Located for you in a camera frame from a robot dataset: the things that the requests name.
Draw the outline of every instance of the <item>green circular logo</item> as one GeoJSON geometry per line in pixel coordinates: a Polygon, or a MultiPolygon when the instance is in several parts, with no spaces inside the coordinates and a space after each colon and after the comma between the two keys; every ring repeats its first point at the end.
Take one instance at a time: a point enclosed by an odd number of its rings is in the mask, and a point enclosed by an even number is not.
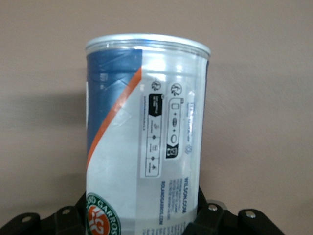
{"type": "Polygon", "coordinates": [[[103,198],[94,193],[86,197],[87,233],[89,235],[120,235],[121,224],[116,212],[103,198]]]}

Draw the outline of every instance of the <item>beige wall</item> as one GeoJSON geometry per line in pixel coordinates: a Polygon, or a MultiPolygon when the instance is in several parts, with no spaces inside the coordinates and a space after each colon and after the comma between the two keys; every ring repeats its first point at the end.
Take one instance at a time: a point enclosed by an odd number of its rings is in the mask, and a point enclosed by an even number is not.
{"type": "Polygon", "coordinates": [[[85,190],[85,43],[149,32],[212,49],[201,187],[313,233],[312,0],[1,0],[0,226],[85,190]]]}

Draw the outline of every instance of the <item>black plastic holder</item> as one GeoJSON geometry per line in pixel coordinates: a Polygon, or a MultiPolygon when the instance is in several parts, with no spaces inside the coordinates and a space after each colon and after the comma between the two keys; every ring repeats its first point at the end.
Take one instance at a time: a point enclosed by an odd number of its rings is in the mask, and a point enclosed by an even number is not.
{"type": "MultiPolygon", "coordinates": [[[[85,235],[86,193],[75,206],[66,206],[40,219],[37,213],[23,213],[0,228],[0,235],[85,235]]],[[[201,188],[198,214],[182,235],[284,235],[261,211],[244,209],[238,216],[218,203],[207,202],[201,188]]]]}

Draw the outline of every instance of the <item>can lid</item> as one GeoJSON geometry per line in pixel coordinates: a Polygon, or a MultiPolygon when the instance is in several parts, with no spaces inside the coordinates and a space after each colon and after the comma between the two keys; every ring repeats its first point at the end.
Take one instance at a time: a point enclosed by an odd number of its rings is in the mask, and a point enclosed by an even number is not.
{"type": "Polygon", "coordinates": [[[97,37],[86,44],[86,51],[89,54],[90,52],[94,51],[94,47],[98,47],[99,44],[103,44],[106,42],[111,41],[123,41],[123,40],[144,40],[144,41],[159,41],[159,42],[169,42],[169,43],[178,43],[181,45],[195,47],[197,49],[203,50],[209,56],[211,56],[211,50],[209,47],[205,46],[202,43],[176,37],[176,36],[169,36],[169,35],[161,35],[161,34],[148,34],[148,33],[130,33],[130,34],[113,34],[113,35],[106,35],[102,37],[97,37]]]}

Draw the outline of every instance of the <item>blue graphic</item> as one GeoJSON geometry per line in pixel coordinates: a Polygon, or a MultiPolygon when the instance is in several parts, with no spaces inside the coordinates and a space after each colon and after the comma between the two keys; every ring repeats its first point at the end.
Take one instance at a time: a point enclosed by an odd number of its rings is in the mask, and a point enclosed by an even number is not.
{"type": "Polygon", "coordinates": [[[142,50],[138,49],[111,49],[87,56],[87,152],[102,122],[141,64],[142,50]]]}

